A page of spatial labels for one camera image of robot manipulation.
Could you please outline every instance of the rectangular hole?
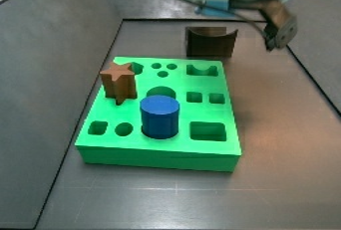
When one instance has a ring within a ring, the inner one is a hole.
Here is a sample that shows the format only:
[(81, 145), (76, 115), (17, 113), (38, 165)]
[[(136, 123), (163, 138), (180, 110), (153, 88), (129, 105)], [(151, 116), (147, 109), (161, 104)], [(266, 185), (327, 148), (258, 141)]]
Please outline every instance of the rectangular hole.
[(186, 101), (188, 103), (202, 103), (202, 93), (187, 92), (186, 93)]
[(218, 76), (216, 66), (210, 66), (208, 68), (198, 69), (194, 65), (186, 65), (186, 73), (192, 76)]
[(216, 94), (216, 93), (211, 93), (208, 94), (208, 102), (211, 104), (224, 104), (224, 95), (223, 94)]
[(107, 130), (108, 123), (104, 121), (93, 121), (91, 123), (88, 134), (91, 135), (103, 135)]
[(220, 122), (194, 121), (188, 130), (191, 139), (226, 141), (224, 124)]

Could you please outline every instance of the cylinder top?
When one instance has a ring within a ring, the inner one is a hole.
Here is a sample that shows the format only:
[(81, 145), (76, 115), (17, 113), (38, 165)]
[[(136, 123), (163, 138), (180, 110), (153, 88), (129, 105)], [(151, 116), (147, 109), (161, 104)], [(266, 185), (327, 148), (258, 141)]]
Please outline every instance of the cylinder top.
[(149, 96), (141, 100), (141, 110), (152, 115), (172, 114), (177, 108), (177, 101), (167, 96)]

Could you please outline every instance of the green shape sorter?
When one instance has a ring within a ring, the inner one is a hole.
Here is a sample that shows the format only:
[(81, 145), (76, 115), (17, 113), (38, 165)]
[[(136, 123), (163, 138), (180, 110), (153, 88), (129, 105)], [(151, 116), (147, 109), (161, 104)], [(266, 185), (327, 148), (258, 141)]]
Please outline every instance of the green shape sorter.
[[(116, 106), (103, 86), (76, 140), (87, 163), (232, 171), (240, 147), (219, 61), (115, 57), (133, 63), (137, 98)], [(179, 102), (177, 134), (141, 133), (140, 100), (164, 95)]]

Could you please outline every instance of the square hole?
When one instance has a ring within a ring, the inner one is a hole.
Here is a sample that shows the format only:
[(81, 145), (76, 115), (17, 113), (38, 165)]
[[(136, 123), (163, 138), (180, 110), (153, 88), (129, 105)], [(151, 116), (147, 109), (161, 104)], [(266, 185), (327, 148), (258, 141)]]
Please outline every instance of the square hole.
[(104, 121), (93, 121), (91, 123), (88, 134), (91, 135), (103, 135), (107, 130), (108, 123)]
[(202, 93), (187, 92), (186, 93), (186, 101), (190, 103), (202, 103)]
[(191, 139), (226, 141), (224, 124), (220, 122), (191, 122), (188, 130)]
[(208, 94), (208, 102), (211, 104), (224, 104), (224, 95), (223, 94)]

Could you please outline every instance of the blue cylinder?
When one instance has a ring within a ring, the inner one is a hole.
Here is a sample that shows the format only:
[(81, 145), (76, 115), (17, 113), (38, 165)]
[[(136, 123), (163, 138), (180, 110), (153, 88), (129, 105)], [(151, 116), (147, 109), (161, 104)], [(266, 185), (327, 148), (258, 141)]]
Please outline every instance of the blue cylinder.
[(143, 133), (157, 139), (171, 138), (177, 133), (177, 101), (167, 96), (149, 96), (140, 102)]

